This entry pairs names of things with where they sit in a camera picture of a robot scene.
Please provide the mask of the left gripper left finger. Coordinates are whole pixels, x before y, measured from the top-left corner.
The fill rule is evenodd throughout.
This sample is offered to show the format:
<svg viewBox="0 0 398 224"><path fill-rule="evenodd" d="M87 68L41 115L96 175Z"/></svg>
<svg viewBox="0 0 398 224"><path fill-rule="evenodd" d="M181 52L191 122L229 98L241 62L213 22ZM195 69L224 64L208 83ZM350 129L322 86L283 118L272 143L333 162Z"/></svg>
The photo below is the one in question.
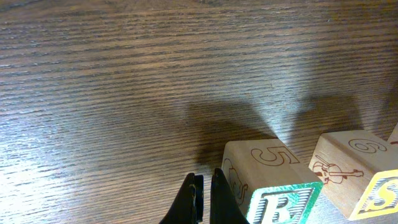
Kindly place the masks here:
<svg viewBox="0 0 398 224"><path fill-rule="evenodd" d="M203 175L189 173L159 224L198 224L203 221Z"/></svg>

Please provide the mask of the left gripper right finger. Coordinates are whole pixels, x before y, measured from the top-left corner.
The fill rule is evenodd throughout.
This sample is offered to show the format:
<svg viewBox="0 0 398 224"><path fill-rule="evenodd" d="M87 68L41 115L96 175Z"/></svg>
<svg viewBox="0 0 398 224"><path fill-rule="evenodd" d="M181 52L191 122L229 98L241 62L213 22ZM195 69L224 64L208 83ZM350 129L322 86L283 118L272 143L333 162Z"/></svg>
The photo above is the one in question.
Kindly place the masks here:
<svg viewBox="0 0 398 224"><path fill-rule="evenodd" d="M214 170L211 180L210 224L249 224L220 168Z"/></svg>

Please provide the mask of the green R block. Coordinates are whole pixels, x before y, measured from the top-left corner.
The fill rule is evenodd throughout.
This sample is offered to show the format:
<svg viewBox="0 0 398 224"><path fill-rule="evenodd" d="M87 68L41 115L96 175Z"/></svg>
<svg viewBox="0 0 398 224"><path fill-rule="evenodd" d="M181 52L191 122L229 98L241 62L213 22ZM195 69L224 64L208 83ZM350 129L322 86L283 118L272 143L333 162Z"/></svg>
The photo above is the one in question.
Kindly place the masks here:
<svg viewBox="0 0 398 224"><path fill-rule="evenodd" d="M279 139L227 142L221 168L249 223L305 223L323 187Z"/></svg>

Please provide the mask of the yellow S block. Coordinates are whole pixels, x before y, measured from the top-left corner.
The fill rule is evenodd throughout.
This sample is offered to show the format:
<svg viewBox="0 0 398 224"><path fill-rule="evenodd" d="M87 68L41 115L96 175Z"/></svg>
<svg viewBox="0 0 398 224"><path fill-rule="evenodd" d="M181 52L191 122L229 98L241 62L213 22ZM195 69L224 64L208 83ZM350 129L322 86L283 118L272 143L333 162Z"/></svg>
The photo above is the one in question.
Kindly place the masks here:
<svg viewBox="0 0 398 224"><path fill-rule="evenodd" d="M397 212L397 145L365 130L323 133L309 168L347 219Z"/></svg>
<svg viewBox="0 0 398 224"><path fill-rule="evenodd" d="M398 145L398 124L395 125L387 141L390 144Z"/></svg>

